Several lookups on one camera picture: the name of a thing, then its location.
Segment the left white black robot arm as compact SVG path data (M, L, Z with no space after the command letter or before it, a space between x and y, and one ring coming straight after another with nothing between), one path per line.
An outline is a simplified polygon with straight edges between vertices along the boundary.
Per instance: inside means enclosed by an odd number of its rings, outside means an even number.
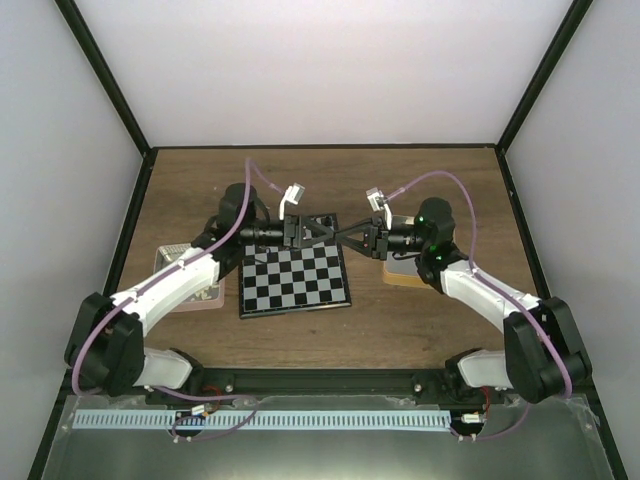
M204 392L195 362L177 350L154 350L144 341L154 326L193 294L216 285L242 261L245 248L306 248L334 236L331 227L308 216L273 219L248 183L229 186L201 234L175 261L139 284L105 296L95 292L80 305L65 360L74 392L119 396L133 387L169 389L181 403Z

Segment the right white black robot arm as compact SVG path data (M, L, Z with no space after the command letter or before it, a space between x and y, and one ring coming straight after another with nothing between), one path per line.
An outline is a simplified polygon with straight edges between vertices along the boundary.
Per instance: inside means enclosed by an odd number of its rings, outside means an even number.
M458 403L480 387L512 390L537 404L571 394L592 374L592 363L569 305L514 289L473 265L454 242L450 204L438 197L422 202L409 223L389 214L338 231L336 240L372 259L406 255L420 280L482 316L503 336L500 351L471 349L450 358L447 396Z

